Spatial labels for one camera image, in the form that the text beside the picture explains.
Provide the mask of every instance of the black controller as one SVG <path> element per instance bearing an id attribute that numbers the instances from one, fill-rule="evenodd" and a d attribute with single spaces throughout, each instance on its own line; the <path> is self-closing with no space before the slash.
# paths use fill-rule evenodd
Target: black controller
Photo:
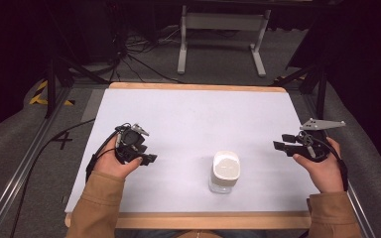
<path id="1" fill-rule="evenodd" d="M 101 156 L 101 150 L 107 145 L 107 143 L 116 137 L 116 146 L 112 150 L 115 151 L 116 159 L 122 164 L 131 162 L 135 158 L 141 157 L 141 166 L 148 166 L 150 163 L 156 161 L 157 155 L 145 154 L 147 146 L 143 145 L 145 139 L 142 135 L 149 136 L 138 124 L 131 126 L 129 123 L 125 123 L 122 126 L 115 128 L 115 131 L 107 138 L 107 140 L 101 145 L 97 152 L 92 155 L 91 161 L 86 167 L 86 178 L 88 180 L 91 172 L 94 170 L 94 166 Z"/>
<path id="2" fill-rule="evenodd" d="M 282 142 L 274 141 L 274 148 L 279 151 L 284 151 L 288 157 L 291 157 L 293 154 L 299 154 L 306 157 L 307 159 L 313 162 L 322 162 L 329 155 L 330 144 L 327 140 L 318 137 L 322 137 L 318 131 L 307 132 L 301 131 L 299 135 L 282 135 L 283 141 L 287 143 L 299 143 L 300 146 L 296 145 L 287 145 Z"/>

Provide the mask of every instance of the person's left hand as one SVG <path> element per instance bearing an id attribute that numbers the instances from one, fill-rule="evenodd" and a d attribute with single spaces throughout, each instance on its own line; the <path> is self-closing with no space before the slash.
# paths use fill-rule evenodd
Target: person's left hand
<path id="1" fill-rule="evenodd" d="M 339 144 L 329 137 L 327 140 L 341 157 Z M 333 153 L 329 153 L 327 159 L 320 163 L 312 162 L 298 154 L 294 154 L 293 158 L 309 172 L 314 185 L 321 193 L 344 191 L 338 161 Z"/>
<path id="2" fill-rule="evenodd" d="M 114 155 L 114 148 L 116 147 L 116 136 L 114 136 L 107 145 L 101 150 L 100 158 L 94 166 L 94 170 L 108 174 L 110 176 L 126 179 L 126 177 L 135 171 L 142 162 L 142 158 L 138 157 L 126 165 L 120 164 Z"/>

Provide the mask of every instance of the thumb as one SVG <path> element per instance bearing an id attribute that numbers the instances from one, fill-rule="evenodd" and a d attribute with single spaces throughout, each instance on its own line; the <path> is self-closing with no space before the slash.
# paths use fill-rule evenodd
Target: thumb
<path id="1" fill-rule="evenodd" d="M 131 172 L 135 171 L 141 165 L 141 162 L 142 162 L 142 157 L 137 157 L 133 161 L 131 161 L 127 165 L 125 165 L 125 167 L 127 167 L 129 173 L 131 173 Z"/>
<path id="2" fill-rule="evenodd" d="M 311 164 L 313 163 L 312 161 L 310 161 L 310 160 L 307 159 L 306 157 L 301 156 L 301 155 L 299 155 L 299 154 L 293 154 L 293 159 L 294 159 L 299 165 L 301 165 L 303 168 L 305 168 L 307 171 L 310 170 Z"/>

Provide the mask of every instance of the tan sleeve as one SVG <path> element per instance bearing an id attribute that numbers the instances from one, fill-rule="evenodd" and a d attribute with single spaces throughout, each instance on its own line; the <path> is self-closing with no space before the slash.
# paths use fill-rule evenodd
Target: tan sleeve
<path id="1" fill-rule="evenodd" d="M 72 212 L 66 237 L 114 237 L 125 179 L 93 171 Z"/>
<path id="2" fill-rule="evenodd" d="M 310 196 L 310 238 L 361 238 L 360 229 L 346 192 Z"/>

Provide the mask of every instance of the white tabletop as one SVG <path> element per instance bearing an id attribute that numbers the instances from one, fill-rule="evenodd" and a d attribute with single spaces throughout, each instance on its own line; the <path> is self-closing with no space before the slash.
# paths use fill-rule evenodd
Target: white tabletop
<path id="1" fill-rule="evenodd" d="M 146 153 L 158 155 L 126 181 L 122 212 L 306 211 L 317 193 L 309 174 L 273 141 L 299 133 L 287 92 L 106 89 L 65 212 L 72 212 L 85 167 L 123 123 L 150 133 Z M 208 189 L 217 151 L 239 156 L 241 175 L 230 194 Z"/>

